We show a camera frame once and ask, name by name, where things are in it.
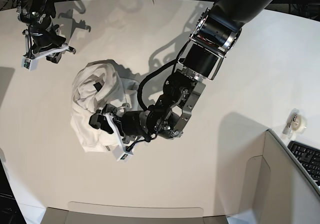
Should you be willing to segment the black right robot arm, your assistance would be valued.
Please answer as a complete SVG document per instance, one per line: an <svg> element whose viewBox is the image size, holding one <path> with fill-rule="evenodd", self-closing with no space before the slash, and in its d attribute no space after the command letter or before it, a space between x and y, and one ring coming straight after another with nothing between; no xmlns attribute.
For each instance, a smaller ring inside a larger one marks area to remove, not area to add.
<svg viewBox="0 0 320 224"><path fill-rule="evenodd" d="M58 35L60 26L53 24L56 14L53 0L21 0L17 5L17 18L27 26L22 32L25 38L22 67L32 71L39 59L57 64L63 52L76 53L66 38Z"/></svg>

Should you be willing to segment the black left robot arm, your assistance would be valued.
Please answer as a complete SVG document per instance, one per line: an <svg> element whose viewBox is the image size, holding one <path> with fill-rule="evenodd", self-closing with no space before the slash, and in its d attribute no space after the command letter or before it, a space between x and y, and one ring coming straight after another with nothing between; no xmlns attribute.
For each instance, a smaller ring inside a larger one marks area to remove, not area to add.
<svg viewBox="0 0 320 224"><path fill-rule="evenodd" d="M139 84L140 110L127 111L120 116L113 107L106 105L90 117L89 125L123 138L134 137L137 142L179 137L205 88L203 81L216 77L243 26L272 1L216 0L202 13L177 57L147 75ZM163 84L162 95L155 104L145 105L144 86L167 68L172 68L172 72Z"/></svg>

